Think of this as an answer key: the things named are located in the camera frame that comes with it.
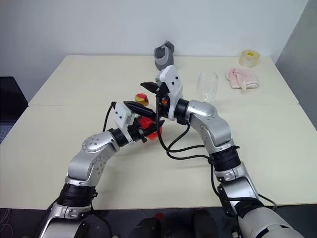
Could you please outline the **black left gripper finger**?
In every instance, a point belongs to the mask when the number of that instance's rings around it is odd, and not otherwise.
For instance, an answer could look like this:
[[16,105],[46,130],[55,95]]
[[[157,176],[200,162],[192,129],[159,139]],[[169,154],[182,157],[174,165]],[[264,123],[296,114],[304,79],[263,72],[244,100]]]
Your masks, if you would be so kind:
[[152,109],[147,108],[140,103],[133,102],[133,101],[124,101],[123,103],[129,110],[131,110],[135,114],[138,114],[140,116],[147,117],[147,118],[156,117],[156,113]]
[[[164,124],[164,120],[159,120],[158,121],[158,127],[162,127],[162,125]],[[145,125],[144,128],[142,128],[142,131],[144,134],[152,134],[154,132],[157,131],[157,124],[155,122],[149,122]]]

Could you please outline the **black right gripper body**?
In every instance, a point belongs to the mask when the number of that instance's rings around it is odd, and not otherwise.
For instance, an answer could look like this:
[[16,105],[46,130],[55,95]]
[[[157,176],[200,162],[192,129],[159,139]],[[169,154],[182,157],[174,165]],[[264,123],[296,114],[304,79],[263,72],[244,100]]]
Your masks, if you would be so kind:
[[161,117],[168,118],[169,107],[170,107],[170,98],[169,98],[169,89],[165,83],[159,86],[155,83],[155,93],[156,93],[156,120],[159,120]]

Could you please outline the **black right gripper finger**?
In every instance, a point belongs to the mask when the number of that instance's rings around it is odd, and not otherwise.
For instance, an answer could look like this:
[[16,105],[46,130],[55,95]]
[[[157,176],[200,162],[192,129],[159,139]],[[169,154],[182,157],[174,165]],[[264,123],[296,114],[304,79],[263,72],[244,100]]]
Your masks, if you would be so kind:
[[143,82],[140,85],[154,94],[156,94],[159,89],[159,86],[154,82]]

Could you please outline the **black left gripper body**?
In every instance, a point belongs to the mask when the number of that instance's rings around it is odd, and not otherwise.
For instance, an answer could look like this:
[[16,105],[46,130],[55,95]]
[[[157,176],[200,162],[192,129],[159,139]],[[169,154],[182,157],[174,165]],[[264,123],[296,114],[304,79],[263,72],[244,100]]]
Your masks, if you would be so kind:
[[133,124],[128,126],[128,132],[134,142],[141,140],[147,142],[145,130],[149,128],[149,119],[144,116],[134,118]]

